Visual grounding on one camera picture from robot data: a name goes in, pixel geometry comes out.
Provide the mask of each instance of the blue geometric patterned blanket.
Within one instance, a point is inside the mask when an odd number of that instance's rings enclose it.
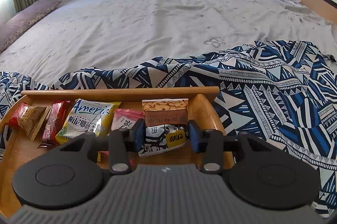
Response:
[[[157,57],[130,69],[82,69],[50,88],[219,86],[213,107],[227,134],[247,131],[311,164],[321,177],[312,206],[328,217],[337,207],[337,76],[324,58],[310,42],[256,41],[186,59]],[[49,87],[0,72],[0,118],[22,90],[41,89]],[[5,142],[2,136],[2,148]]]

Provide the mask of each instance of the white and yellow snack packet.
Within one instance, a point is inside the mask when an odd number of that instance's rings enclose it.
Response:
[[[106,136],[109,133],[114,110],[121,102],[94,102],[78,99],[70,111],[62,129],[55,139],[65,143],[86,131],[94,132],[96,136]]]

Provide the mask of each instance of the tray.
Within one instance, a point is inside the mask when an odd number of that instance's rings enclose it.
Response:
[[[22,91],[23,97],[17,101],[4,118],[0,121],[0,131],[8,124],[16,108],[25,102],[32,106],[52,106],[54,101],[71,100],[83,98],[91,101],[122,101],[120,108],[142,110],[142,99],[160,98],[188,98],[188,119],[194,119],[202,129],[217,129],[225,135],[223,125],[211,105],[211,102],[219,93],[217,86],[212,87],[180,87],[180,88],[148,88],[148,89],[98,89],[98,90],[48,90],[48,91]],[[34,142],[28,140],[21,130],[13,130],[8,141],[3,160],[0,162],[0,212],[10,217],[20,208],[11,186],[11,178],[14,172],[24,163],[46,153],[46,149],[36,149],[41,143],[41,134],[37,135]],[[135,166],[137,164],[187,164],[194,163],[200,166],[202,154],[192,152],[189,142],[182,148],[166,153],[138,157],[135,155]],[[102,168],[108,168],[107,155],[102,153]],[[230,152],[224,153],[224,168],[234,165],[233,156]]]

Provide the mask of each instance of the snack package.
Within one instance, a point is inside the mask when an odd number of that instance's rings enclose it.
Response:
[[[182,147],[186,143],[188,99],[142,101],[145,141],[139,156],[150,156]]]
[[[49,111],[49,107],[29,106],[22,103],[14,112],[9,125],[13,128],[22,128],[29,140],[34,141]]]
[[[42,141],[44,142],[46,147],[50,147],[50,145],[57,145],[55,136],[61,130],[64,124],[64,120],[66,117],[65,115],[69,106],[70,101],[54,103],[54,105],[52,106],[48,122],[45,126],[45,130],[42,136]]]
[[[111,131],[127,128],[131,129],[138,119],[144,118],[143,112],[131,109],[116,109],[112,120]]]
[[[86,131],[96,136],[106,136],[109,133],[114,110],[121,102],[94,102],[78,99],[64,122],[55,139],[63,144]]]

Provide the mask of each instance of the mattress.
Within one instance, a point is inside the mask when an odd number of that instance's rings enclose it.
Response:
[[[4,51],[0,71],[51,86],[81,68],[127,68],[254,40],[311,41],[337,57],[333,31],[329,21],[286,0],[73,0]]]

